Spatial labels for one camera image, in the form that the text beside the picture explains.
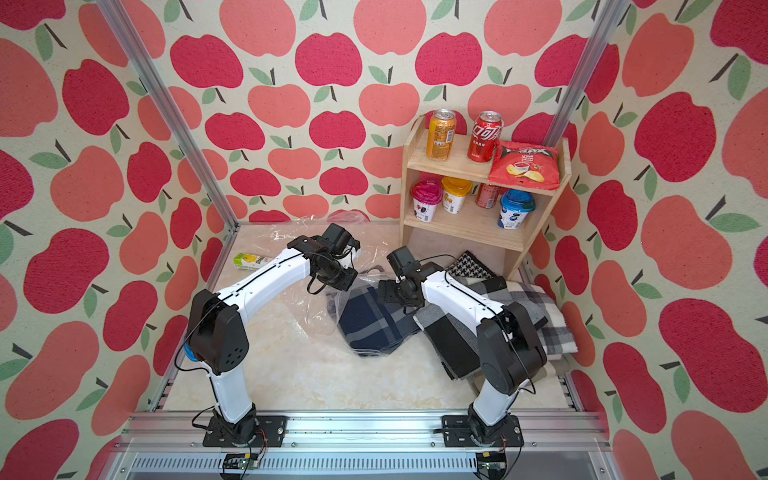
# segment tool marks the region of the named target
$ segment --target wooden shelf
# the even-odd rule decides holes
[[[491,183],[488,182],[491,162],[479,164],[467,158],[470,140],[468,136],[456,135],[454,137],[451,156],[446,161],[434,161],[427,157],[427,137],[424,117],[421,116],[411,127],[411,133],[402,150],[400,244],[406,245],[413,229],[419,228],[501,247],[505,249],[504,265],[489,265],[489,267],[497,271],[503,268],[504,276],[511,279],[520,267],[528,249],[531,248],[534,239],[546,224],[552,208],[571,180],[571,157],[568,150],[568,140],[562,138],[558,142],[560,187],[557,190],[539,190],[494,184],[530,192],[536,202],[536,209],[525,218],[520,228],[505,230],[498,225],[498,204],[489,209],[480,208],[475,203],[474,197],[467,198],[462,206],[462,211],[456,215],[449,214],[442,208],[442,205],[438,205],[432,222],[424,223],[415,217],[410,191],[411,187],[421,179],[421,172],[463,178],[479,183]]]
[[[540,190],[538,188],[511,187],[509,185],[497,184],[488,181],[488,174],[491,172],[492,161],[480,164],[469,160],[467,150],[469,149],[468,135],[455,135],[453,137],[453,147],[448,160],[434,161],[427,157],[427,135],[423,134],[419,138],[413,155],[408,159],[408,168],[429,172],[430,174],[445,175],[447,177],[464,178],[479,182],[481,184],[493,184],[505,188],[514,188],[523,190],[532,194],[554,196],[556,190]]]
[[[523,251],[525,235],[523,228],[505,230],[498,225],[498,208],[480,208],[474,197],[467,197],[462,210],[457,214],[445,211],[442,204],[437,206],[435,218],[425,223],[416,218],[413,208],[406,211],[405,225],[431,232],[444,233],[475,242],[495,245],[507,250]]]

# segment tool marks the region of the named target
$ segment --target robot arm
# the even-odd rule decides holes
[[[297,237],[274,260],[247,278],[212,293],[201,290],[192,300],[187,343],[208,371],[216,407],[226,427],[244,442],[257,430],[256,407],[248,396],[242,362],[248,353],[245,324],[287,287],[308,276],[310,293],[330,285],[348,290],[357,272],[350,266],[360,242],[332,223],[320,236]],[[322,286],[314,291],[315,281]]]
[[[519,388],[547,362],[528,312],[518,303],[506,306],[474,292],[433,262],[420,264],[407,247],[387,260],[400,281],[379,284],[383,301],[417,308],[429,301],[477,335],[485,382],[469,406],[469,426],[478,443],[493,443],[503,432]]]

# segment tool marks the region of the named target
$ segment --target red chip bag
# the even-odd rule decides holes
[[[558,149],[516,141],[499,141],[488,179],[514,187],[557,190]]]

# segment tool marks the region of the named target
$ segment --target shelf board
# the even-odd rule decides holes
[[[480,164],[478,162],[469,160],[469,157],[467,157],[469,140],[470,139],[468,135],[455,135],[453,137],[451,155],[448,157],[448,160],[434,161],[427,157],[427,134],[424,133],[421,135],[421,138],[419,139],[413,154],[408,159],[408,168],[411,170],[429,172],[430,174],[463,178],[465,180],[472,180],[481,184],[493,184],[500,187],[522,190],[532,194],[547,195],[548,197],[554,196],[556,190],[539,190],[536,188],[511,187],[509,185],[489,182],[488,174],[491,172],[492,162],[489,161],[485,162],[484,164]]]
[[[475,203],[474,197],[468,197],[462,206],[462,211],[458,214],[449,214],[442,204],[439,204],[435,218],[430,223],[424,223],[415,217],[410,202],[409,209],[405,212],[403,219],[403,223],[409,227],[444,233],[518,252],[525,248],[525,228],[505,230],[498,225],[498,204],[493,208],[480,208]]]

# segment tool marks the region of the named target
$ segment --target red cola can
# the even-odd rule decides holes
[[[496,194],[498,193],[498,187],[491,184],[483,184],[478,191],[478,198],[475,200],[480,208],[493,208],[496,203]]]
[[[498,136],[502,133],[504,122],[502,114],[495,111],[482,111],[472,128],[472,140],[469,142],[467,157],[479,163],[493,158],[493,149]]]

